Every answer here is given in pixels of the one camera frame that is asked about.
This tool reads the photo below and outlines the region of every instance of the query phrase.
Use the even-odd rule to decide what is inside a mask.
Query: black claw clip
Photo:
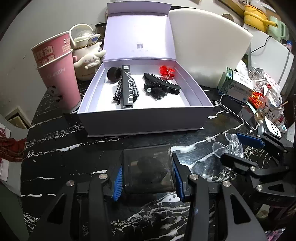
[[[144,89],[148,93],[151,93],[152,96],[157,100],[160,100],[168,93],[174,95],[178,95],[180,93],[180,86],[164,81],[155,75],[144,73],[143,77],[145,80]]]

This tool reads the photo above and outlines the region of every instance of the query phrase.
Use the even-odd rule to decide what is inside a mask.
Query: black product box
[[[129,65],[122,66],[122,98],[123,108],[133,108],[133,89],[131,87],[131,69]]]

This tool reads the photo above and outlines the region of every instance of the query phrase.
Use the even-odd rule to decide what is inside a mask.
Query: black and white checkered bow
[[[132,87],[132,94],[133,94],[133,101],[135,102],[137,98],[139,97],[140,93],[138,91],[138,88],[136,86],[135,80],[132,79],[131,81],[131,87]],[[120,77],[118,84],[117,84],[117,89],[115,91],[115,94],[113,96],[113,100],[117,101],[117,104],[120,103],[120,97],[122,95],[122,76]]]

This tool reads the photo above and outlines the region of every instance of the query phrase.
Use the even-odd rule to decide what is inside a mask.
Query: open box lid
[[[108,3],[104,61],[157,58],[176,60],[168,13],[171,4],[152,1]]]

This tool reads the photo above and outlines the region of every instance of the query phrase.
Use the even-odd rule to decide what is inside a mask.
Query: blue gripper pad
[[[177,197],[180,198],[181,201],[183,201],[185,197],[183,193],[183,183],[174,162],[173,162],[173,166],[174,166],[175,177],[176,177],[176,194],[177,194]]]
[[[114,182],[114,192],[113,192],[113,197],[112,197],[114,201],[117,201],[121,195],[122,184],[123,184],[123,180],[122,180],[122,165],[121,165],[119,172],[117,174],[117,177],[115,179],[115,182]]]
[[[265,143],[259,137],[251,136],[248,134],[237,133],[237,137],[241,144],[251,146],[254,148],[263,148]]]

